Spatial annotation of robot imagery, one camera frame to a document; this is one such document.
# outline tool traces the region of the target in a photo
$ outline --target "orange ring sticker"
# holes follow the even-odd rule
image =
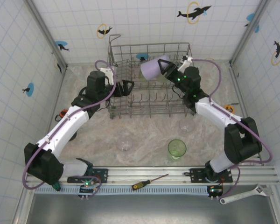
[[[278,65],[278,64],[280,63],[280,60],[279,60],[278,62],[275,63],[274,56],[275,56],[276,54],[277,54],[277,53],[276,53],[276,51],[275,51],[275,52],[273,53],[273,55],[272,55],[271,64],[272,64],[273,66]]]
[[[104,26],[104,27],[105,27],[104,35],[103,35],[103,36],[99,36],[99,35],[98,35],[98,30],[99,30],[102,26]],[[99,25],[98,30],[97,30],[97,37],[98,37],[99,39],[103,39],[103,38],[104,38],[104,36],[106,36],[106,32],[107,32],[107,25],[106,25],[105,23],[102,23],[101,25]]]
[[[229,111],[230,113],[234,113],[234,107],[230,105],[225,105],[224,109]]]
[[[195,1],[193,1],[193,2],[191,2],[191,3],[189,4],[188,9],[187,9],[187,20],[188,20],[188,24],[196,24],[196,23],[198,23],[199,18],[200,18],[200,16],[198,16],[198,19],[197,19],[197,21],[195,21],[195,22],[191,22],[191,21],[189,20],[189,9],[190,9],[191,5],[193,5],[193,4],[196,4],[197,6],[199,6],[199,4],[198,4],[197,2],[195,2]]]

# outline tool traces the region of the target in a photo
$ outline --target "wrench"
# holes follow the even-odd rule
[[[257,184],[256,188],[254,188],[253,190],[240,193],[237,195],[221,198],[220,203],[227,204],[253,195],[261,195],[261,196],[269,197],[271,196],[271,194],[272,194],[272,190],[270,188],[263,188],[259,184]]]

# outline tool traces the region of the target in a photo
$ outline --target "white tile wall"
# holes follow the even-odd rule
[[[280,63],[275,66],[271,63],[276,51],[274,41],[280,43],[280,0],[271,1],[259,25],[260,31],[252,35],[237,62],[242,71],[238,83],[249,115],[264,129],[260,135],[271,147],[273,164],[280,177]],[[255,80],[259,89],[251,84]]]
[[[34,0],[56,41],[66,41],[61,53],[67,63],[88,63],[107,58],[110,34],[121,34],[118,44],[189,42],[196,58],[229,60],[255,12],[260,0],[198,0],[209,6],[198,23],[188,24],[191,0]],[[97,29],[105,23],[112,30],[97,38]]]
[[[24,147],[49,126],[62,78],[53,61],[23,0],[0,1],[0,223],[11,223],[21,195]]]

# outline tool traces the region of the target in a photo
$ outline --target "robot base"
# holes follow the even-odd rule
[[[192,183],[220,183],[221,178],[224,179],[224,183],[232,183],[231,171],[222,172],[217,178],[210,181],[205,174],[205,168],[192,168],[190,169],[190,178]]]

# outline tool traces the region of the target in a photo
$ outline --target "dolphin sticker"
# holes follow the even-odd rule
[[[32,93],[34,91],[34,85],[33,83],[29,83],[26,89],[22,89],[23,93],[26,92],[26,95],[28,97],[32,96]]]
[[[249,22],[251,22],[251,20],[253,19],[253,17],[254,17],[254,13],[248,15],[248,16],[246,17],[246,19],[247,19]],[[258,31],[259,31],[259,25],[255,28],[254,32],[255,32],[255,33],[258,33]]]
[[[62,74],[62,70],[59,64],[57,64],[57,67],[59,68],[60,73]]]
[[[179,16],[182,16],[182,17],[186,17],[186,18],[192,18],[195,19],[197,16],[200,16],[202,14],[206,14],[206,11],[210,8],[211,6],[206,6],[206,7],[203,7],[203,8],[195,8],[194,11],[195,12],[192,12],[192,13],[189,13],[189,14],[182,14],[181,11],[178,11],[178,15],[177,17]]]
[[[138,58],[141,62],[144,62],[148,59],[147,53],[139,53],[136,55],[136,58]]]
[[[274,41],[274,45],[276,45],[277,49],[276,49],[276,55],[275,58],[277,58],[280,54],[280,44],[277,43],[276,41]]]
[[[98,32],[99,32],[100,34],[102,34],[102,35],[106,35],[107,33],[110,32],[111,29],[112,29],[112,27],[109,27],[109,29],[106,30],[106,33],[105,33],[105,30],[104,30],[104,29],[103,29],[103,30],[99,30],[99,29],[98,29]]]
[[[56,41],[56,44],[58,45],[58,47],[60,48],[60,50],[67,50],[67,51],[70,51],[70,49],[64,47],[64,46],[67,45],[67,42],[65,42],[65,41]]]

